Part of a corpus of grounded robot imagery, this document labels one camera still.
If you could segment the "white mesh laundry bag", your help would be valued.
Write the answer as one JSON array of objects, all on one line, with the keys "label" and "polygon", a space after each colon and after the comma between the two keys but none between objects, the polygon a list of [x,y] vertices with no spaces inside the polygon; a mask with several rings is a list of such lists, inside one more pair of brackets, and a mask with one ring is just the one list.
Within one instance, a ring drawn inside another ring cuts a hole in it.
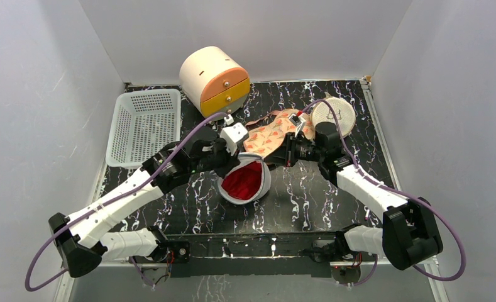
[{"label": "white mesh laundry bag", "polygon": [[264,197],[271,185],[271,173],[259,154],[242,152],[240,163],[216,181],[218,193],[229,203],[245,205]]}]

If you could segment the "red bra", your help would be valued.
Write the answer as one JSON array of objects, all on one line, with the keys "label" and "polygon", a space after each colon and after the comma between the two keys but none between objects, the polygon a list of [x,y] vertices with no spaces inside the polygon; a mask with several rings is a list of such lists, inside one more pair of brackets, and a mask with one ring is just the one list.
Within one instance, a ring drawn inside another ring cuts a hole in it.
[{"label": "red bra", "polygon": [[226,176],[221,187],[229,196],[248,201],[256,196],[262,186],[263,167],[259,162],[250,162]]}]

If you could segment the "floral peach bra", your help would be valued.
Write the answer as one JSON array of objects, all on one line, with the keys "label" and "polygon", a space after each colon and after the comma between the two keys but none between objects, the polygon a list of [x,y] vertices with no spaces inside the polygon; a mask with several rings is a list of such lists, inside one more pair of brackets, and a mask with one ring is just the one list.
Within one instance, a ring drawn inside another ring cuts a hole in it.
[{"label": "floral peach bra", "polygon": [[289,117],[297,112],[297,109],[272,111],[270,113],[270,117],[274,117],[272,122],[248,132],[249,137],[243,142],[245,151],[262,157],[267,157],[276,151],[284,142],[287,133],[295,133],[296,126]]}]

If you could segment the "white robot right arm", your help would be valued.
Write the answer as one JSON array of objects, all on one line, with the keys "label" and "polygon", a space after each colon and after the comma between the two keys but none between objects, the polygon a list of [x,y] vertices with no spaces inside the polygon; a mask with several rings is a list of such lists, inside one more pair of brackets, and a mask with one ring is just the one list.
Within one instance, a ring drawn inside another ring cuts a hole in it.
[{"label": "white robot right arm", "polygon": [[395,268],[404,270],[443,251],[443,241],[427,201],[410,201],[368,181],[345,153],[334,123],[318,124],[313,139],[306,138],[301,131],[286,133],[265,162],[292,167],[299,160],[317,163],[323,178],[363,203],[382,225],[347,226],[335,233],[333,243],[310,249],[313,257],[329,254],[332,258],[352,260],[360,252],[367,252],[386,257]]}]

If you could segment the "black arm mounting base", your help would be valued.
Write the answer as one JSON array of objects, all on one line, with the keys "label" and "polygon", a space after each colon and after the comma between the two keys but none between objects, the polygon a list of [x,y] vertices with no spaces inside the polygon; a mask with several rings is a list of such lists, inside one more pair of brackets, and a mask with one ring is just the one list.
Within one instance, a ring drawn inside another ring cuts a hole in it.
[{"label": "black arm mounting base", "polygon": [[373,257],[343,254],[335,232],[217,233],[169,236],[158,259],[136,257],[156,281],[210,275],[307,275],[357,282],[368,274]]}]

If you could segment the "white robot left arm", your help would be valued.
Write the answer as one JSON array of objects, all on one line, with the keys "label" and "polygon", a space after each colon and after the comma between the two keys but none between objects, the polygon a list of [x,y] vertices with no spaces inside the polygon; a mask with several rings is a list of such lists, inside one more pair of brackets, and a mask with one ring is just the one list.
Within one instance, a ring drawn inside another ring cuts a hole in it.
[{"label": "white robot left arm", "polygon": [[138,231],[112,232],[129,214],[173,189],[187,184],[191,175],[214,171],[225,176],[239,164],[242,138],[194,140],[187,145],[169,143],[144,161],[121,185],[88,207],[49,219],[55,245],[71,277],[82,277],[104,260],[144,257],[165,262],[169,254],[189,249],[183,242],[168,242],[156,226]]}]

